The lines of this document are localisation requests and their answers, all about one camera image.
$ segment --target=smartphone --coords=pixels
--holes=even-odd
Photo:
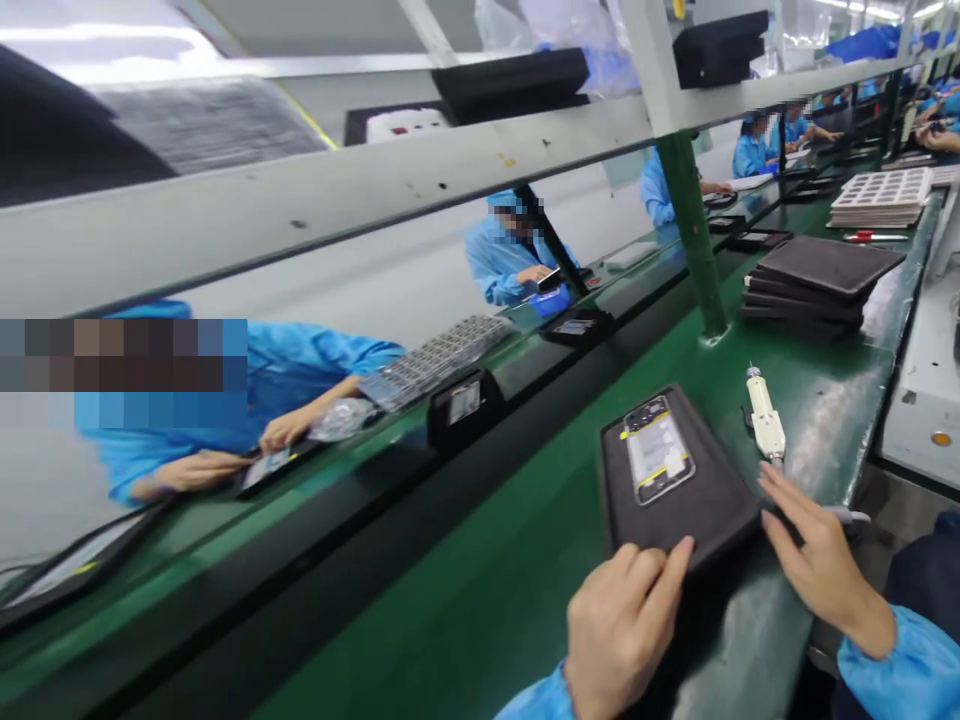
[[[663,395],[628,413],[623,420],[633,492],[640,505],[649,505],[696,472]]]
[[[563,333],[564,335],[586,335],[587,331],[596,323],[593,320],[567,320],[553,332]]]
[[[480,409],[480,381],[458,387],[450,396],[450,415],[447,424],[453,425]]]
[[[547,275],[543,280],[537,281],[537,292],[545,293],[550,290],[553,290],[555,287],[559,286],[563,282],[563,275],[560,273],[560,268],[557,268],[552,273]]]
[[[270,475],[286,465],[288,460],[290,460],[290,448],[284,448],[278,453],[260,458],[250,466],[249,470],[247,470],[247,474],[243,478],[243,484],[240,486],[240,489],[249,490],[251,487],[263,480],[267,475]]]

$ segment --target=overhead shelf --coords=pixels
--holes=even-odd
[[[891,60],[856,62],[797,73],[774,75],[709,90],[682,90],[673,57],[673,41],[663,3],[659,0],[623,3],[621,6],[633,48],[633,64],[650,110],[654,135],[704,128],[767,108],[786,100],[809,97],[823,90],[908,68],[957,50],[957,43],[918,55],[901,43]],[[911,24],[904,28],[910,37]]]
[[[66,317],[196,287],[641,147],[646,118],[633,96],[2,210],[0,307]]]

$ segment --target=plastic bag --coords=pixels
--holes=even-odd
[[[533,52],[537,45],[529,26],[497,0],[477,0],[473,17],[487,52]]]
[[[520,0],[526,22],[496,0],[476,0],[477,29],[488,52],[583,50],[590,76],[581,92],[623,97],[640,89],[629,50],[617,37],[610,14],[596,0]]]
[[[307,437],[320,442],[349,440],[363,430],[367,422],[380,411],[369,400],[342,398],[314,421]]]

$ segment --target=red pen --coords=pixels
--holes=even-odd
[[[854,243],[868,243],[868,242],[899,242],[902,240],[909,240],[910,238],[907,235],[877,235],[873,230],[857,230],[853,235],[844,235],[844,240],[849,240]]]

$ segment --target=white machine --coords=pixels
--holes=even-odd
[[[783,467],[783,454],[787,450],[787,438],[780,424],[780,413],[773,409],[767,381],[760,374],[760,368],[750,363],[747,369],[747,392],[750,393],[750,405],[753,414],[753,434],[757,438],[757,447],[763,456],[775,467]]]
[[[367,120],[367,143],[372,145],[389,142],[410,135],[445,130],[449,127],[447,119],[439,110],[432,108],[395,110],[374,115]]]
[[[960,364],[954,355],[960,300],[956,195],[955,185],[920,285],[913,327],[890,396],[880,455],[960,488]]]

